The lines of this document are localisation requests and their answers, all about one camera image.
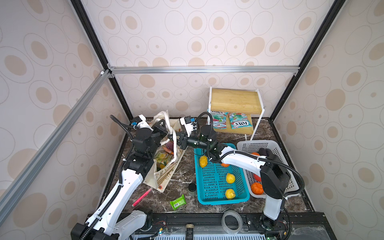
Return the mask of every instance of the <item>green wet wipes packet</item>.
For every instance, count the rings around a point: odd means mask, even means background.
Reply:
[[[184,204],[187,204],[187,202],[185,201],[185,198],[184,198],[184,194],[181,195],[180,198],[173,200],[173,201],[170,201],[169,203],[172,206],[173,210],[176,210],[176,209],[178,209],[178,207],[183,206]]]

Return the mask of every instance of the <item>wooden shelf board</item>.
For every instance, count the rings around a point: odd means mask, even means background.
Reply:
[[[247,114],[248,121],[252,124],[252,118],[251,114]],[[214,128],[216,132],[228,132],[228,133],[238,133],[238,134],[247,134],[247,135],[252,135],[253,133],[253,125],[252,127],[239,127],[232,129],[231,128],[231,122],[229,121],[229,116],[227,115],[227,128],[226,129],[217,129]]]
[[[262,107],[257,92],[212,89],[211,111],[261,114]]]

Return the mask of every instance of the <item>lemon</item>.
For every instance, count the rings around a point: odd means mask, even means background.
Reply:
[[[208,164],[208,158],[206,156],[201,156],[199,159],[200,167],[205,167]]]
[[[236,197],[235,191],[233,189],[228,189],[225,191],[225,197],[229,200],[234,199]]]
[[[227,183],[230,183],[230,184],[234,183],[236,180],[235,175],[227,173],[226,180],[227,180]]]

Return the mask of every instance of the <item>marble countertop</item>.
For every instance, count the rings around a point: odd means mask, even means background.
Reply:
[[[266,119],[262,119],[257,132],[254,136],[254,140],[267,139],[274,140],[276,138],[272,132],[272,129]],[[244,141],[243,134],[229,134],[218,133],[217,140],[222,143],[233,143],[236,145],[239,141]],[[128,141],[123,156],[128,152],[131,142]],[[117,174],[114,177],[112,186],[115,185],[118,180]],[[194,153],[192,148],[187,148],[183,158],[180,161],[175,173],[173,174],[168,186],[164,193],[160,193],[157,190],[152,190],[138,205],[151,208],[154,213],[222,213],[227,210],[234,210],[239,213],[254,213],[262,212],[264,208],[264,199],[257,199],[250,196],[247,202],[238,204],[225,204],[225,205],[202,205],[199,203],[196,197],[191,197],[188,194],[188,185],[190,183],[196,183]],[[133,192],[130,200],[124,207],[123,213],[130,213],[134,210],[132,204],[144,194],[150,187],[145,184],[140,184],[138,188]],[[175,200],[184,194],[186,205],[179,207],[176,211],[173,211],[170,201]],[[306,207],[303,199],[300,196],[290,197],[285,204],[285,207],[289,212],[306,212]]]

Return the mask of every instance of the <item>blue plastic basket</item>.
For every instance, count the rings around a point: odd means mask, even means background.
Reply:
[[[226,145],[236,148],[232,143]],[[243,169],[230,165],[223,167],[219,163],[208,161],[206,167],[201,168],[199,164],[199,155],[203,155],[200,148],[194,149],[195,152],[195,169],[196,169],[196,185],[197,199],[203,205],[220,205],[220,204],[236,204],[249,200],[249,191],[245,181]],[[227,173],[235,175],[236,181],[232,184],[227,183]],[[225,197],[225,191],[233,189],[236,197],[228,200]]]

